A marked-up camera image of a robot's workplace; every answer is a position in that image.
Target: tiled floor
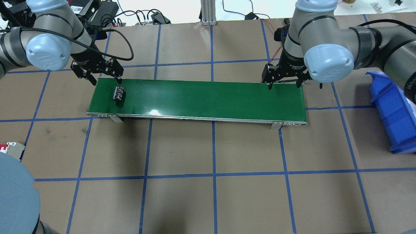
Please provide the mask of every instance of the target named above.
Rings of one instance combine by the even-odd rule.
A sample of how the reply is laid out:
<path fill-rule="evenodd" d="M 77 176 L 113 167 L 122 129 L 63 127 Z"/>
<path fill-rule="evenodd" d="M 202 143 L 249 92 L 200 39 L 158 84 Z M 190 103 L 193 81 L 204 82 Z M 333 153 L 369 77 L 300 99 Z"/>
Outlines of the tiled floor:
<path fill-rule="evenodd" d="M 416 24 L 414 13 L 337 19 L 346 28 L 379 17 Z M 131 79 L 260 82 L 280 46 L 260 20 L 119 30 L 134 47 L 121 61 Z M 97 45 L 128 56 L 120 39 Z M 89 82 L 25 68 L 0 80 L 0 142 L 26 144 L 41 219 L 63 234 L 398 234 L 416 228 L 416 155 L 389 151 L 368 70 L 322 90 L 306 82 L 309 125 L 277 131 L 91 118 Z"/>

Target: gray robot arm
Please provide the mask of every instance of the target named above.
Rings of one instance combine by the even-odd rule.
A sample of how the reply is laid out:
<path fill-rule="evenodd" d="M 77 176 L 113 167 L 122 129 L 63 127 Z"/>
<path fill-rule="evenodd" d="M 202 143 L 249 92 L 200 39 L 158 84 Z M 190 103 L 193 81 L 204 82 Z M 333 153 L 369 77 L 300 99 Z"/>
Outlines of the gray robot arm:
<path fill-rule="evenodd" d="M 98 51 L 66 0 L 27 0 L 27 5 L 36 14 L 34 28 L 62 34 Z M 71 68 L 79 78 L 95 85 L 91 73 L 104 73 L 121 83 L 123 67 L 117 60 L 105 61 L 99 53 L 54 34 L 14 27 L 0 36 L 0 48 L 0 78 L 10 70 L 30 65 L 60 70 L 72 57 Z"/>
<path fill-rule="evenodd" d="M 299 86 L 309 78 L 328 83 L 353 69 L 378 67 L 416 102 L 416 29 L 409 25 L 340 29 L 336 7 L 337 0 L 297 1 L 279 64 L 266 65 L 263 82 L 271 86 L 283 77 L 298 76 Z"/>

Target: white label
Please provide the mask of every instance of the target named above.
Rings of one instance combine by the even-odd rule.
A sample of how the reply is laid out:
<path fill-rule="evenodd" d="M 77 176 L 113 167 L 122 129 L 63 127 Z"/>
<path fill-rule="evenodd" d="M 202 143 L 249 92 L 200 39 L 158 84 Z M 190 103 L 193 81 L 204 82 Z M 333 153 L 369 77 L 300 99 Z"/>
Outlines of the white label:
<path fill-rule="evenodd" d="M 71 6 L 71 9 L 75 14 L 79 14 L 82 11 L 82 7 L 77 6 Z"/>

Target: blue container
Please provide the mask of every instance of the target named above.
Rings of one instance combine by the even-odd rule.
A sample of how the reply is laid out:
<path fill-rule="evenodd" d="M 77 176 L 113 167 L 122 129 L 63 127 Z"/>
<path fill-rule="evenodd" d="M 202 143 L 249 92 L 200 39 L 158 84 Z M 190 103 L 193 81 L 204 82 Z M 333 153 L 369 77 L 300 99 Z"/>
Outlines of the blue container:
<path fill-rule="evenodd" d="M 390 139 L 390 151 L 416 153 L 416 117 L 403 91 L 383 72 L 370 71 L 370 92 Z"/>

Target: green board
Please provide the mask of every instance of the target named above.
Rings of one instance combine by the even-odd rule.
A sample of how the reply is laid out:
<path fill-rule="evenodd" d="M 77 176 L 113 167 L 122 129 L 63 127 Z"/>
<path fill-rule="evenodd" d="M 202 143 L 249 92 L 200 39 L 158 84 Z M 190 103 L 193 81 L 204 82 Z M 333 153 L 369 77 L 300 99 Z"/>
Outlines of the green board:
<path fill-rule="evenodd" d="M 305 125 L 302 88 L 263 83 L 123 79 L 124 96 L 113 100 L 114 79 L 100 78 L 87 114 Z"/>

